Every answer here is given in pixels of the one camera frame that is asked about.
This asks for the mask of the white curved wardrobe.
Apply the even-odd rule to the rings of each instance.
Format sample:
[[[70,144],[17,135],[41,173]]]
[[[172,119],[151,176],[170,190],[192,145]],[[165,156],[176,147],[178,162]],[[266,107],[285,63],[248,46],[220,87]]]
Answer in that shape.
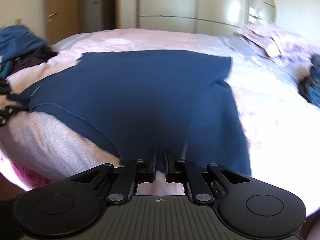
[[[212,36],[247,23],[249,0],[137,0],[137,26]]]

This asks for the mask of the wooden door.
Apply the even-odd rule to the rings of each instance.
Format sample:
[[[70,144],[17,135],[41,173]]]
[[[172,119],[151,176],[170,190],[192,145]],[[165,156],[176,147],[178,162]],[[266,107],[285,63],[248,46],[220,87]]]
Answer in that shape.
[[[79,0],[44,1],[46,38],[50,45],[80,33]]]

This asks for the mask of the dark blue garment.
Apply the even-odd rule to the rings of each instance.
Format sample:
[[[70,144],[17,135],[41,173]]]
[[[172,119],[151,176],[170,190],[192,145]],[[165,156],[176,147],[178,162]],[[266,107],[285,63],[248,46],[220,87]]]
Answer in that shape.
[[[77,65],[22,92],[29,110],[56,117],[123,161],[157,153],[199,167],[218,163],[251,174],[226,77],[230,57],[185,50],[84,53]]]

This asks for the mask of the lilac folded sheets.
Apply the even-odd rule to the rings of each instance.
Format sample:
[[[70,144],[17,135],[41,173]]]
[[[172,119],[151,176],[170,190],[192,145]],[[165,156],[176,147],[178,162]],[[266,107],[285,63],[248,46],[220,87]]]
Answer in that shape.
[[[274,23],[247,24],[235,34],[259,56],[279,66],[290,61],[310,62],[312,55],[319,54],[319,45]]]

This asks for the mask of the pile of unfolded clothes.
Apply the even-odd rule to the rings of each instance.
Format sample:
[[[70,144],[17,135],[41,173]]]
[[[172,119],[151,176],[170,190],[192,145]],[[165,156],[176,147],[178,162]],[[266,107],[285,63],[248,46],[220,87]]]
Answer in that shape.
[[[57,52],[25,25],[1,29],[1,78],[37,66],[55,57]]]

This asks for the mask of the oval wall mirror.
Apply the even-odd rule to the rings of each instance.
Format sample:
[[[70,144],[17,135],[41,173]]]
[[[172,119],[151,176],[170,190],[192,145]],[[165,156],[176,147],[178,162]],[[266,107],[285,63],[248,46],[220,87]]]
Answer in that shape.
[[[259,17],[266,23],[276,22],[277,7],[274,0],[262,0],[259,7]]]

